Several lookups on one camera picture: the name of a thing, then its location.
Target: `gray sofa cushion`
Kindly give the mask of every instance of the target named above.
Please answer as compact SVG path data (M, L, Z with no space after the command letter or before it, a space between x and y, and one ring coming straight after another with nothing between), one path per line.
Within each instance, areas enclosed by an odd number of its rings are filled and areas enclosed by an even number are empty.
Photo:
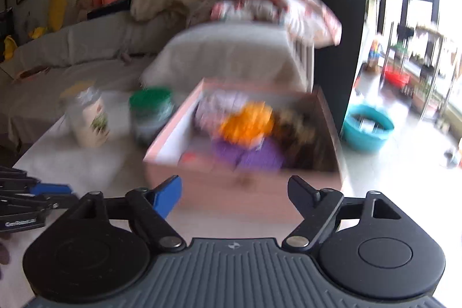
M84 21L46 34L20 46L2 68L15 77L19 71L38 65L70 65L129 54L158 53L184 28L184 19L161 14L146 22L135 22L128 11Z

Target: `floor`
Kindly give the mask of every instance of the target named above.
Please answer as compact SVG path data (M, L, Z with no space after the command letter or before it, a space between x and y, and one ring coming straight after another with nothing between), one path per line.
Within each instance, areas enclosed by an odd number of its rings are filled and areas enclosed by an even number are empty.
M434 296L448 308L460 307L462 280L462 168L447 169L443 152L456 145L449 135L419 122L398 92L363 73L358 90L368 103L382 106L395 132L377 154L362 154L343 141L356 196L378 190L389 197L443 248L446 269Z

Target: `green jar lid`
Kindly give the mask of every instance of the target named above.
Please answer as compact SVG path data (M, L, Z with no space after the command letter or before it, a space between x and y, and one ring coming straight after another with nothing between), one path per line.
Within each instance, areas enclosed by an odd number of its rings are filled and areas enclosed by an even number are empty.
M172 92L165 87L150 87L135 92L129 100L132 109L158 109L170 103Z

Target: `blue basin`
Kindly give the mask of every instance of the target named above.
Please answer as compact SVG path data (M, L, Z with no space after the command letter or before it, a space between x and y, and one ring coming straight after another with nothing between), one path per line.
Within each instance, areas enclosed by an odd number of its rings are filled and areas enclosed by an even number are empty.
M394 130L394 124L388 115L375 107L362 104L348 108L345 121L343 122L343 137L353 149L375 152L378 151L388 140ZM360 122L354 119L354 115L362 115L379 123L383 129L372 131L361 130Z

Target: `jar lid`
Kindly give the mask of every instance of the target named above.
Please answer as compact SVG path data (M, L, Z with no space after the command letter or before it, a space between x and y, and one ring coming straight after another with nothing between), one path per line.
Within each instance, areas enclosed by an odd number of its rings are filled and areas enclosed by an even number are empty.
M150 87L135 92L129 100L130 108L157 109L170 103L172 92L165 87Z
M60 99L76 97L79 93L95 85L94 81L78 81L59 95Z

